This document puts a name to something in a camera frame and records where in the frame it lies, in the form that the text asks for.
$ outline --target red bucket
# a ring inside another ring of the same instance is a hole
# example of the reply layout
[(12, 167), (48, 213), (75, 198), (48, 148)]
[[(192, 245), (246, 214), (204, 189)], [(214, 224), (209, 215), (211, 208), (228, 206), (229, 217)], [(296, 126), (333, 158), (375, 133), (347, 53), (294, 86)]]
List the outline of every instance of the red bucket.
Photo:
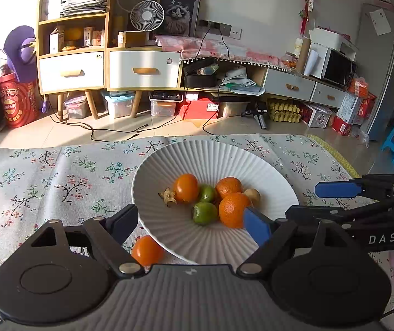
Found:
[(36, 81), (19, 83), (14, 73), (0, 77), (0, 94), (7, 125), (11, 128), (25, 126), (38, 116), (34, 87)]

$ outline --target white drawer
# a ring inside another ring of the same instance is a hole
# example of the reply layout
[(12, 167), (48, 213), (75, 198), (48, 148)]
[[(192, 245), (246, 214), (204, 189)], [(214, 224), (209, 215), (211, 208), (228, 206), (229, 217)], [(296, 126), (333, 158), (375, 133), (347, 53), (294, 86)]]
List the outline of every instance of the white drawer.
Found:
[(42, 58), (42, 92), (103, 87), (103, 52)]
[(111, 51), (109, 88), (177, 87), (179, 64), (176, 52)]
[(270, 94), (277, 94), (279, 96), (286, 96), (299, 100), (309, 100), (314, 85), (314, 81), (306, 78), (269, 69), (266, 77), (265, 89), (266, 92)]
[(311, 102), (319, 103), (329, 107), (339, 108), (343, 102), (345, 92), (326, 86), (322, 83), (316, 83), (313, 88)]

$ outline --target tangerine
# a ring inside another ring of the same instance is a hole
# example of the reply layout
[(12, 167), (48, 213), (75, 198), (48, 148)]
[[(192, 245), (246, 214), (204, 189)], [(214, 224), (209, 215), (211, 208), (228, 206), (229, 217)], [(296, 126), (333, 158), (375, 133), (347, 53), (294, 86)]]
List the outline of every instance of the tangerine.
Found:
[(197, 178), (192, 174), (182, 174), (174, 182), (173, 190), (178, 202), (195, 202), (199, 194)]
[(220, 221), (229, 228), (242, 228), (245, 208), (250, 205), (251, 200), (243, 193), (229, 194), (219, 205)]
[(131, 256), (142, 266), (158, 263), (164, 254), (165, 250), (149, 235), (136, 241), (131, 252)]
[(241, 193), (243, 191), (242, 182), (234, 177), (220, 179), (215, 186), (215, 189), (218, 191), (222, 199), (227, 197), (229, 194)]

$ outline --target lime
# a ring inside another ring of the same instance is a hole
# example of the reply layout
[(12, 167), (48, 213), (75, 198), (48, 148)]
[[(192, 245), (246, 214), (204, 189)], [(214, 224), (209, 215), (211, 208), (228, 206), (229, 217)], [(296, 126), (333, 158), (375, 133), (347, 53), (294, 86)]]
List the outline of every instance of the lime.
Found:
[(219, 216), (217, 207), (208, 202), (199, 202), (193, 207), (194, 223), (207, 225), (216, 221)]
[(209, 184), (200, 185), (200, 193), (198, 195), (199, 202), (212, 203), (217, 197), (217, 191)]

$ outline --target framed cat portrait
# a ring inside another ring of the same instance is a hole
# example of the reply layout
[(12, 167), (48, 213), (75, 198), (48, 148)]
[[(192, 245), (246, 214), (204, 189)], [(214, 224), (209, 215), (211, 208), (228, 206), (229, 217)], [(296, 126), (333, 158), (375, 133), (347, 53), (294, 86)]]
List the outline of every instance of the framed cat portrait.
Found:
[(195, 36), (200, 0), (155, 1), (165, 10), (165, 19), (154, 33), (182, 37)]

